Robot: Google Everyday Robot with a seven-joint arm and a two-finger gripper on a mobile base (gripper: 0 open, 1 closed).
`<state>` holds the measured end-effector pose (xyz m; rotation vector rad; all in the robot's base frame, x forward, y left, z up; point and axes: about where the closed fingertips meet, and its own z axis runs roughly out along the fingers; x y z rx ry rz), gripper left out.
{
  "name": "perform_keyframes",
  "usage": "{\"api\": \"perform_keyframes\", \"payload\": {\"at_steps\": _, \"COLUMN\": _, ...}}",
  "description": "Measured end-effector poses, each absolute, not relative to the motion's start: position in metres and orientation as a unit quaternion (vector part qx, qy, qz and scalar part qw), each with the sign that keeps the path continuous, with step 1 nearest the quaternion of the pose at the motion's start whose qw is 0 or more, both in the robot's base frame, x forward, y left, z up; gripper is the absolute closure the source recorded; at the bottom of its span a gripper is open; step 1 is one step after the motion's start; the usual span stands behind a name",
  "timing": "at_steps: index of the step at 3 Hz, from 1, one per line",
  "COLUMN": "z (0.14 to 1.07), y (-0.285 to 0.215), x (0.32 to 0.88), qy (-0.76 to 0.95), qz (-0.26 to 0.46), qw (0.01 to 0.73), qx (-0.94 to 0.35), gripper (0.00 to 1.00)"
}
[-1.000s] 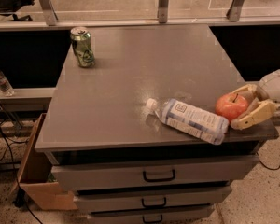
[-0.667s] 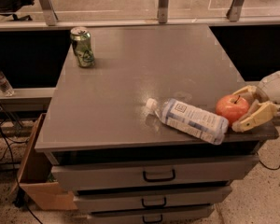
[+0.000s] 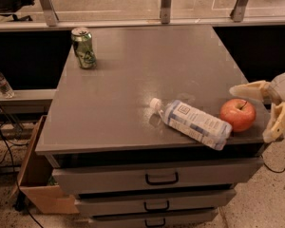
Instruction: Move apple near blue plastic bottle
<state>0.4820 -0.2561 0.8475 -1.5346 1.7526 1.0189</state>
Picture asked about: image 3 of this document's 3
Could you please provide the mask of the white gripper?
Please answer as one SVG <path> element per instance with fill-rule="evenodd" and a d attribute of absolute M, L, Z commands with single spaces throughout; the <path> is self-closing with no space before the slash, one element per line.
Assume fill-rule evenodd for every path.
<path fill-rule="evenodd" d="M 272 98 L 275 104 L 271 105 L 271 118 L 262 134 L 263 140 L 271 143 L 283 134 L 285 130 L 285 72 L 274 77 L 270 83 L 262 80 L 234 85 L 229 89 L 229 93 L 235 97 L 261 102 Z"/>

